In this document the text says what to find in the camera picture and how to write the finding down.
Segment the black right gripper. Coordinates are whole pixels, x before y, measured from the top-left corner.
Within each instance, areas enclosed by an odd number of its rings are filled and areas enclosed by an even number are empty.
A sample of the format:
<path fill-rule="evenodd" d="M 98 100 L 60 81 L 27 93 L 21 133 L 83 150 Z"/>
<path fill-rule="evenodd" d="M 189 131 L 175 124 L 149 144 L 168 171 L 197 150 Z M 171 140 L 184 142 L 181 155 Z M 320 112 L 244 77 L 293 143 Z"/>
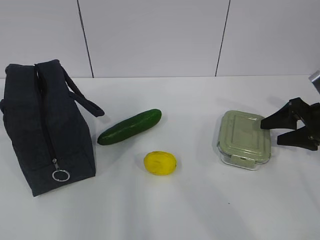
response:
<path fill-rule="evenodd" d="M 298 120 L 304 123 L 304 127 L 297 129 Z M 320 145 L 320 103 L 309 105 L 300 97 L 290 99 L 280 110 L 262 119 L 260 128 L 294 130 L 279 135 L 277 144 L 317 151 Z"/>

